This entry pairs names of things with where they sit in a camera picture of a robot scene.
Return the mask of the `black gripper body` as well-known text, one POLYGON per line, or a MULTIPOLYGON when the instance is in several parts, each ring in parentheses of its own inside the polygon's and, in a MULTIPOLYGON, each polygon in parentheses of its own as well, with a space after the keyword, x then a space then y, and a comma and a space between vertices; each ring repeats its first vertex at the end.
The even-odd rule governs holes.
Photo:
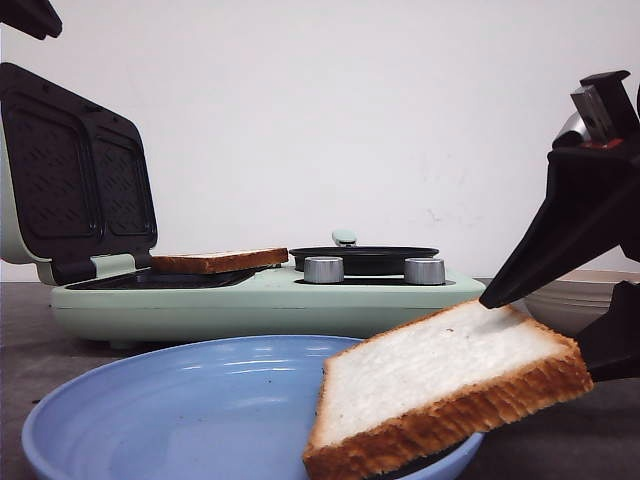
POLYGON ((608 149, 639 131, 639 118, 625 90, 627 70, 593 74, 570 93, 575 112, 563 124, 552 148, 608 149))

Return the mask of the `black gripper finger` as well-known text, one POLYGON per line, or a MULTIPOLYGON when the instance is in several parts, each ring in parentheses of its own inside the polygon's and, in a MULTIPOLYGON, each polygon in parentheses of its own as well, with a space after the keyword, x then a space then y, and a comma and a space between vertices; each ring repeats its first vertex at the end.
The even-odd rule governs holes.
POLYGON ((38 40, 57 38, 62 20, 48 0, 1 0, 1 22, 38 40))
POLYGON ((615 285, 608 311, 576 336, 594 382, 639 377, 639 285, 615 285))
POLYGON ((519 300, 617 246, 639 260, 639 144, 554 149, 546 197, 480 302, 519 300))

